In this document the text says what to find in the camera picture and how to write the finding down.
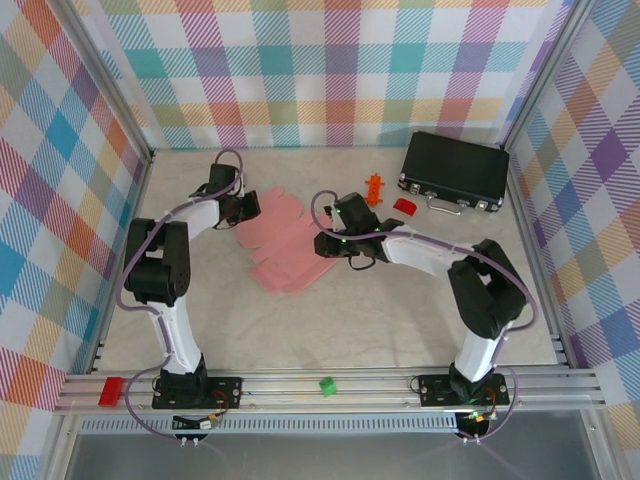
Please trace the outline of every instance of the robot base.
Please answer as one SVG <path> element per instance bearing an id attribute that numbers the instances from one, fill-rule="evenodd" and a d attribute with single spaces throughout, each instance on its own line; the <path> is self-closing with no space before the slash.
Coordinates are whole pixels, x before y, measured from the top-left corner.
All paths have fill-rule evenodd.
<path id="1" fill-rule="evenodd" d="M 461 399 L 451 385 L 450 375 L 420 375 L 418 377 L 418 391 L 420 405 L 423 407 L 451 407 L 457 405 L 472 405 L 474 407 L 491 407 L 509 405 L 509 392 L 504 375 L 494 373 L 489 376 L 479 388 L 473 398 Z"/>
<path id="2" fill-rule="evenodd" d="M 160 371 L 153 385 L 151 408 L 156 410 L 233 410 L 240 407 L 242 378 L 209 377 L 204 358 L 194 373 Z"/>

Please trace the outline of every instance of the wire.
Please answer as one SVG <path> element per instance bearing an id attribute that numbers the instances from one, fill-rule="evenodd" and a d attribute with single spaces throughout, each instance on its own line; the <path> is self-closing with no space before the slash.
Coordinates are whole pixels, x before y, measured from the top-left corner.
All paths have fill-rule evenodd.
<path id="1" fill-rule="evenodd" d="M 498 404 L 498 399 L 496 398 L 496 392 L 493 391 L 493 388 L 487 388 L 487 392 L 491 395 L 492 405 L 490 414 L 493 416 L 496 413 L 496 406 Z"/>
<path id="2" fill-rule="evenodd" d="M 461 253 L 463 255 L 467 255 L 473 258 L 478 259 L 480 262 L 482 263 L 486 263 L 487 265 L 489 265 L 490 267 L 493 267 L 496 271 L 498 271 L 500 274 L 502 274 L 507 280 L 509 280 L 511 283 L 513 283 L 516 287 L 518 287 L 518 289 L 522 292 L 522 294 L 524 295 L 524 297 L 526 298 L 527 302 L 529 303 L 529 305 L 531 305 L 531 310 L 533 312 L 533 315 L 531 317 L 531 320 L 529 320 L 527 323 L 525 323 L 524 325 L 520 325 L 517 327 L 510 327 L 508 329 L 506 329 L 502 336 L 500 337 L 500 340 L 498 340 L 498 344 L 496 345 L 496 349 L 493 353 L 493 356 L 491 357 L 491 364 L 495 365 L 495 361 L 498 358 L 498 354 L 500 352 L 500 349 L 502 347 L 502 344 L 504 343 L 504 339 L 505 339 L 505 335 L 509 332 L 520 332 L 523 330 L 527 330 L 529 328 L 531 328 L 533 325 L 535 325 L 535 323 L 538 321 L 538 317 L 540 316 L 540 307 L 538 306 L 538 302 L 536 302 L 535 298 L 533 298 L 533 295 L 531 295 L 531 292 L 529 292 L 529 289 L 527 289 L 527 287 L 522 283 L 522 281 L 513 273 L 511 273 L 509 270 L 507 270 L 505 267 L 503 267 L 502 265 L 500 265 L 498 262 L 496 262 L 495 260 L 479 253 L 476 252 L 475 250 L 469 250 L 468 248 L 464 248 L 461 247 L 459 245 L 455 245 L 453 243 L 447 242 L 445 240 L 440 240 L 438 238 L 434 238 L 434 237 L 430 237 L 428 235 L 424 235 L 422 233 L 418 233 L 418 232 L 398 232 L 398 231 L 390 231 L 390 232 L 373 232 L 373 233 L 366 233 L 363 235 L 340 235 L 339 233 L 336 233 L 332 230 L 329 230 L 328 228 L 325 228 L 324 225 L 322 225 L 322 223 L 320 223 L 320 220 L 318 219 L 318 215 L 316 213 L 316 202 L 318 201 L 318 198 L 320 198 L 320 196 L 322 195 L 331 195 L 333 197 L 334 202 L 336 200 L 338 200 L 338 194 L 336 192 L 334 192 L 333 190 L 321 190 L 318 193 L 316 193 L 313 198 L 311 199 L 311 218 L 313 218 L 313 222 L 316 224 L 316 226 L 320 229 L 321 232 L 323 232 L 325 235 L 328 235 L 330 237 L 333 238 L 337 238 L 338 240 L 351 240 L 351 241 L 357 241 L 357 240 L 369 240 L 371 238 L 379 238 L 379 237 L 409 237 L 409 238 L 415 238 L 417 240 L 420 240 L 422 242 L 431 244 L 431 245 L 436 245 L 438 247 L 441 248 L 446 248 L 448 250 L 457 252 L 457 253 Z M 496 427 L 495 430 L 493 430 L 492 432 L 489 432 L 485 435 L 482 436 L 482 438 L 489 438 L 491 436 L 493 436 L 494 434 L 496 434 L 497 432 L 499 432 L 504 425 L 507 423 L 507 421 L 509 420 L 509 418 L 511 418 L 511 415 L 513 414 L 513 408 L 516 404 L 516 398 L 517 398 L 517 394 L 518 394 L 518 380 L 516 378 L 516 373 L 510 369 L 507 368 L 510 372 L 511 375 L 513 377 L 513 386 L 514 386 L 514 392 L 513 392 L 513 399 L 511 401 L 511 405 L 509 405 L 509 409 L 507 410 L 507 414 L 505 416 L 505 419 L 502 421 L 502 423 L 500 423 L 500 425 L 498 425 L 498 427 Z"/>
<path id="3" fill-rule="evenodd" d="M 376 264 L 376 259 L 373 258 L 373 259 L 371 259 L 372 262 L 370 264 L 368 264 L 368 265 L 365 265 L 364 267 L 354 267 L 353 266 L 353 256 L 350 255 L 348 257 L 348 259 L 349 259 L 349 266 L 351 267 L 352 270 L 355 270 L 356 272 L 362 272 L 363 270 L 369 270 L 371 267 L 373 267 Z"/>
<path id="4" fill-rule="evenodd" d="M 235 225 L 231 225 L 231 226 L 228 226 L 228 227 L 222 227 L 222 228 L 220 228 L 220 224 L 221 224 L 221 223 L 222 223 L 222 222 L 218 222 L 218 223 L 216 223 L 212 228 L 213 228 L 214 230 L 221 231 L 221 230 L 231 230 L 233 227 L 235 227 Z"/>
<path id="5" fill-rule="evenodd" d="M 156 393 L 160 393 L 160 390 L 158 390 L 158 380 L 160 380 L 160 375 L 156 375 L 154 379 L 151 380 L 151 390 Z"/>
<path id="6" fill-rule="evenodd" d="M 213 392 L 211 392 L 211 394 L 216 397 L 222 396 L 224 398 L 225 409 L 224 411 L 221 411 L 220 413 L 216 414 L 216 416 L 222 420 L 222 416 L 229 411 L 229 397 L 222 390 L 214 390 Z"/>
<path id="7" fill-rule="evenodd" d="M 413 381 L 418 378 L 420 375 L 416 375 L 415 377 L 413 377 L 411 380 L 409 380 L 409 389 L 413 392 L 416 393 L 418 395 L 420 395 L 420 391 L 416 390 L 415 388 L 413 388 Z"/>
<path id="8" fill-rule="evenodd" d="M 130 392 L 133 384 L 137 382 L 141 376 L 147 373 L 151 373 L 151 372 L 163 369 L 169 363 L 169 361 L 171 360 L 175 352 L 173 351 L 173 345 L 171 344 L 171 339 L 169 338 L 169 333 L 167 332 L 167 327 L 165 325 L 164 319 L 162 318 L 162 314 L 160 313 L 160 311 L 150 305 L 138 305 L 138 306 L 127 305 L 126 303 L 124 303 L 122 299 L 122 291 L 124 289 L 124 283 L 126 279 L 129 277 L 129 275 L 131 274 L 133 267 L 136 265 L 138 260 L 140 260 L 142 255 L 144 255 L 145 251 L 147 250 L 147 247 L 149 247 L 149 245 L 151 244 L 151 242 L 156 237 L 156 235 L 158 234 L 158 232 L 160 231 L 160 229 L 165 223 L 167 223 L 171 218 L 173 218 L 178 213 L 192 207 L 193 205 L 197 205 L 198 203 L 206 202 L 208 200 L 214 200 L 216 198 L 221 197 L 222 195 L 225 195 L 226 193 L 229 193 L 233 189 L 233 187 L 240 181 L 242 177 L 242 172 L 244 170 L 244 164 L 242 162 L 242 157 L 238 152 L 231 149 L 221 150 L 216 155 L 214 163 L 218 163 L 218 160 L 220 160 L 220 157 L 225 153 L 233 153 L 238 159 L 238 163 L 239 163 L 238 175 L 236 175 L 233 182 L 231 182 L 228 186 L 226 186 L 219 192 L 216 192 L 212 195 L 208 195 L 206 197 L 193 198 L 190 201 L 180 204 L 170 212 L 166 213 L 160 220 L 156 222 L 151 232 L 149 232 L 149 235 L 147 235 L 147 238 L 144 240 L 144 242 L 142 242 L 142 245 L 140 245 L 140 248 L 133 254 L 133 257 L 131 257 L 131 260 L 122 271 L 122 274 L 120 275 L 120 277 L 118 278 L 118 282 L 116 283 L 116 291 L 118 292 L 116 296 L 116 303 L 118 304 L 118 306 L 122 310 L 127 312 L 147 312 L 151 315 L 155 315 L 158 321 L 158 326 L 160 327 L 160 331 L 162 332 L 162 339 L 165 343 L 165 348 L 166 348 L 165 359 L 162 363 L 154 367 L 141 370 L 140 372 L 136 373 L 133 377 L 131 377 L 124 391 L 125 406 L 127 407 L 127 411 L 129 412 L 129 415 L 131 415 L 131 417 L 135 420 L 135 422 L 138 425 L 140 425 L 142 428 L 144 428 L 147 432 L 157 435 L 159 437 L 166 438 L 169 440 L 174 440 L 177 442 L 180 442 L 180 440 L 174 437 L 173 435 L 160 432 L 154 429 L 153 427 L 147 425 L 131 407 Z"/>

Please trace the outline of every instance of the briefcase handle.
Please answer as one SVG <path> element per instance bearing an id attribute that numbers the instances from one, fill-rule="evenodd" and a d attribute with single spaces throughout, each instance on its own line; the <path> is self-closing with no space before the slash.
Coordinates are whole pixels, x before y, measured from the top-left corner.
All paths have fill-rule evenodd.
<path id="1" fill-rule="evenodd" d="M 462 202 L 458 202 L 458 209 L 457 210 L 452 210 L 449 208 L 445 208 L 445 207 L 438 207 L 437 205 L 432 205 L 431 204 L 431 200 L 433 200 L 434 198 L 436 198 L 436 195 L 433 192 L 427 192 L 426 193 L 427 196 L 427 206 L 431 209 L 431 210 L 435 210 L 437 212 L 444 212 L 444 213 L 449 213 L 451 215 L 460 215 L 462 214 L 462 210 L 464 210 L 464 207 L 466 207 L 466 205 Z"/>

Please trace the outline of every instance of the black mounting plate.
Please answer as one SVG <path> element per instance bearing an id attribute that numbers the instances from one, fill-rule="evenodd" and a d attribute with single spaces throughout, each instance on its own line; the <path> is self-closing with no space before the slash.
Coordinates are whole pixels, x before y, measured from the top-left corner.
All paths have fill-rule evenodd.
<path id="1" fill-rule="evenodd" d="M 193 396 L 174 395 L 170 390 L 157 389 L 151 401 L 151 408 L 156 410 L 234 410 L 240 408 L 242 397 L 241 377 L 208 377 L 205 395 Z"/>
<path id="2" fill-rule="evenodd" d="M 493 405 L 493 397 L 488 392 L 493 390 L 496 395 L 496 405 L 509 405 L 509 392 L 506 390 L 504 375 L 494 373 L 481 388 L 481 392 L 473 402 L 461 402 L 458 395 L 451 388 L 449 375 L 420 375 L 418 377 L 418 391 L 420 405 L 423 407 L 449 407 L 456 405 L 473 405 L 488 407 Z"/>

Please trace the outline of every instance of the green block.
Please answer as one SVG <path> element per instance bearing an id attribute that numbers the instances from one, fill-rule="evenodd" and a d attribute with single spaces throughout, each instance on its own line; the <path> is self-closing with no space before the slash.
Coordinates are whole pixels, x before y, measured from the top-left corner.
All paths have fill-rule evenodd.
<path id="1" fill-rule="evenodd" d="M 331 377 L 320 380 L 320 388 L 322 389 L 322 394 L 325 397 L 330 397 L 331 395 L 338 393 L 338 387 Z"/>

